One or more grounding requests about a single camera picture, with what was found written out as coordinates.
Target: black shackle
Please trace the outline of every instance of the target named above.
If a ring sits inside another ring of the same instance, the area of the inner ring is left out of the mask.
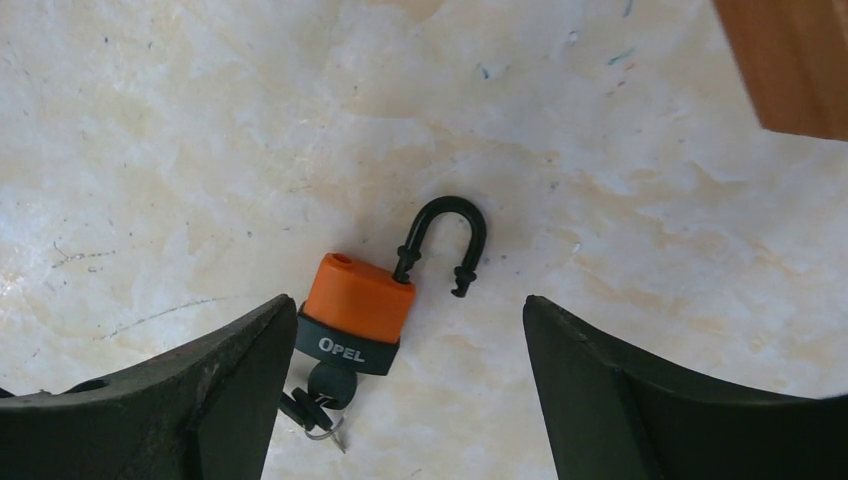
[[[395,267],[395,273],[392,275],[396,282],[409,283],[409,271],[412,270],[415,262],[421,259],[421,243],[424,242],[427,228],[436,217],[448,212],[462,215],[471,225],[471,242],[465,252],[465,257],[462,259],[462,265],[453,269],[453,273],[456,275],[456,288],[451,290],[451,293],[456,297],[462,298],[465,296],[468,286],[477,279],[474,269],[477,268],[477,263],[483,256],[483,247],[486,245],[486,219],[483,218],[483,214],[473,203],[462,197],[439,197],[418,212],[415,221],[412,222],[412,227],[409,229],[406,243],[398,247],[400,259]]]

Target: blue paint mark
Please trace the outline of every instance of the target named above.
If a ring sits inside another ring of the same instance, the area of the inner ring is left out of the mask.
[[[610,60],[607,62],[607,65],[609,65],[609,66],[613,66],[613,65],[615,65],[616,63],[618,63],[618,62],[620,62],[620,61],[624,60],[625,58],[629,57],[630,55],[633,55],[633,52],[635,52],[635,51],[636,51],[636,47],[633,47],[633,48],[631,48],[630,50],[628,50],[628,51],[626,51],[626,52],[622,53],[621,55],[619,55],[619,56],[617,56],[617,57],[612,57],[612,58],[610,58]]]

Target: marble surface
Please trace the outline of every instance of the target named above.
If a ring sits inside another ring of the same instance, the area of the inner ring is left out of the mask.
[[[350,450],[278,419],[264,478],[554,478],[540,294],[672,361],[848,390],[844,143],[761,130],[708,1],[0,2],[0,384],[62,391],[277,293],[391,267],[442,194]],[[311,362],[296,355],[289,385]]]

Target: lock cylinder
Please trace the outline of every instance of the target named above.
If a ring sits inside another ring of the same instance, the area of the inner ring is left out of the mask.
[[[386,375],[414,301],[415,285],[388,270],[327,254],[299,312],[297,349],[345,370]]]

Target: orange padlock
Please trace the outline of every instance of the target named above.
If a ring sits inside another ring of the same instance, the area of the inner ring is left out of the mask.
[[[464,198],[437,198],[415,218],[406,243],[398,248],[400,260],[394,273],[341,253],[324,256],[300,309],[297,349],[344,370],[388,374],[415,301],[408,272],[421,258],[427,227],[446,212],[459,213],[471,226],[468,250],[462,265],[454,269],[457,288],[453,294],[464,297],[477,278],[474,270],[483,255],[486,222]]]

